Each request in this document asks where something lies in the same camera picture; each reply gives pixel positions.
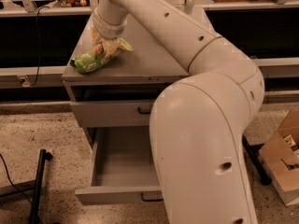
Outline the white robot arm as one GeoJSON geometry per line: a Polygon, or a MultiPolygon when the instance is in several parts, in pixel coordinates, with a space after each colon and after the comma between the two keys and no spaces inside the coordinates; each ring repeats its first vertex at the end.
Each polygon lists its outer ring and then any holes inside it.
{"type": "Polygon", "coordinates": [[[258,66],[207,19],[164,0],[100,0],[94,15],[106,38],[132,15],[189,74],[158,96],[149,118],[170,224],[258,224],[242,149],[263,103],[258,66]]]}

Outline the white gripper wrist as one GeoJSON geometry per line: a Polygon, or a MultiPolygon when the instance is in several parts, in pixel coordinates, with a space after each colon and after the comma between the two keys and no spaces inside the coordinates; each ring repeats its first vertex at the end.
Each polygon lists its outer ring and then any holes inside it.
{"type": "Polygon", "coordinates": [[[124,39],[117,38],[123,34],[127,20],[117,25],[109,24],[101,18],[97,8],[93,11],[92,18],[94,27],[92,28],[92,51],[95,55],[104,52],[105,57],[108,58],[129,49],[129,45],[124,39]],[[102,37],[110,40],[102,42],[102,37]]]}

